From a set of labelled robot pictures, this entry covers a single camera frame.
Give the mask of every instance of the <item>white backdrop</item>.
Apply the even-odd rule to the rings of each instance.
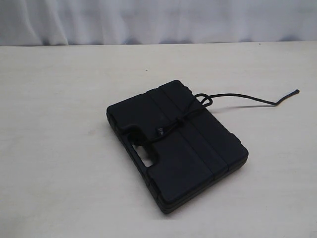
[[[317,40],[317,0],[0,0],[0,45]]]

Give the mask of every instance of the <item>table surface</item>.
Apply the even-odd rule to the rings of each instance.
[[[161,213],[105,117],[181,80],[249,150]],[[317,237],[317,42],[0,47],[0,237]]]

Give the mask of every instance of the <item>black string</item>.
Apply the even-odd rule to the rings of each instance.
[[[280,100],[278,100],[277,102],[271,102],[271,101],[267,101],[267,100],[263,100],[260,98],[255,98],[252,96],[248,96],[248,95],[243,95],[243,94],[238,94],[238,93],[222,93],[222,94],[214,94],[214,95],[207,95],[205,93],[199,93],[196,94],[195,97],[193,98],[193,100],[187,105],[187,107],[185,108],[185,110],[183,111],[183,115],[177,117],[175,120],[173,120],[172,122],[170,122],[169,124],[159,127],[157,128],[157,134],[158,136],[146,141],[143,141],[142,143],[138,143],[136,144],[137,146],[140,145],[145,145],[145,144],[152,144],[155,142],[158,142],[162,139],[164,139],[165,137],[167,137],[172,131],[174,131],[177,127],[179,126],[183,126],[185,121],[188,119],[188,116],[197,114],[199,112],[202,112],[206,107],[210,106],[211,104],[213,104],[213,100],[212,98],[218,98],[218,97],[240,97],[240,98],[247,98],[247,99],[251,99],[254,101],[258,101],[261,103],[266,103],[266,104],[270,104],[273,107],[278,106],[281,102],[283,102],[284,100],[294,96],[295,94],[298,94],[299,90],[296,89],[294,92],[282,97]],[[201,103],[201,107],[197,108],[197,109],[193,109],[190,111],[190,107],[192,106],[192,104],[196,101],[196,99],[198,97],[203,97],[203,99],[200,101]]]

